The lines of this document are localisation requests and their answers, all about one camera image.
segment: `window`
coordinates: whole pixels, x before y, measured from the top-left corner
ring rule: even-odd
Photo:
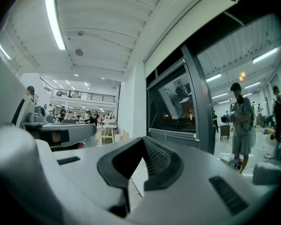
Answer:
[[[190,76],[181,66],[149,90],[149,128],[196,133]]]

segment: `railing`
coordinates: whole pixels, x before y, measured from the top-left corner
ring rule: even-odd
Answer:
[[[64,98],[78,98],[85,100],[93,100],[99,102],[110,102],[115,103],[116,96],[97,94],[91,92],[81,92],[76,90],[67,90],[67,89],[54,89],[52,86],[47,84],[43,79],[42,84],[47,93],[53,96],[64,97]]]

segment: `black backpack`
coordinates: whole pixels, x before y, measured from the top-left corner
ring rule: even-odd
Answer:
[[[277,121],[281,121],[281,101],[274,100],[274,115]]]

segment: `shorts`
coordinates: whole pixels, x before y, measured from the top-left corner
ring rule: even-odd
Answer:
[[[243,156],[251,153],[250,136],[233,136],[232,153],[240,153]]]

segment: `ceiling light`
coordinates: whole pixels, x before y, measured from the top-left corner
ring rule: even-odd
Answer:
[[[49,24],[57,43],[59,50],[65,50],[66,46],[61,36],[58,18],[57,18],[57,5],[56,0],[45,0],[47,15],[49,19]]]
[[[253,87],[253,86],[255,86],[255,85],[258,85],[259,83],[260,83],[260,82],[257,82],[257,83],[254,83],[254,84],[252,84],[252,85],[246,86],[244,89],[247,89],[247,88]]]
[[[226,100],[226,101],[223,101],[223,102],[220,102],[220,103],[227,103],[227,102],[230,102],[230,100]]]
[[[221,94],[221,95],[218,95],[218,96],[215,96],[215,97],[212,97],[212,98],[218,98],[218,97],[221,97],[221,96],[225,96],[225,95],[227,95],[228,93],[226,92],[226,93],[224,93],[224,94]]]
[[[276,47],[276,48],[270,50],[269,52],[253,59],[253,63],[259,62],[259,61],[263,60],[264,58],[267,58],[268,56],[271,56],[272,54],[274,54],[277,51],[278,51],[278,48]]]
[[[7,52],[4,50],[4,48],[3,48],[2,45],[1,45],[1,43],[0,43],[0,50],[1,50],[1,52],[4,53],[4,55],[5,55],[9,60],[11,60],[10,56],[9,56],[9,55],[7,54]]]
[[[211,78],[208,78],[208,79],[206,79],[206,82],[210,82],[210,81],[212,81],[212,80],[214,80],[214,79],[217,79],[217,78],[219,78],[219,77],[221,77],[222,75],[219,73],[219,74],[217,74],[217,75],[215,75],[215,76],[213,76],[213,77],[211,77]]]
[[[246,97],[246,96],[249,96],[249,95],[252,95],[252,93],[249,93],[249,94],[243,95],[243,97]]]

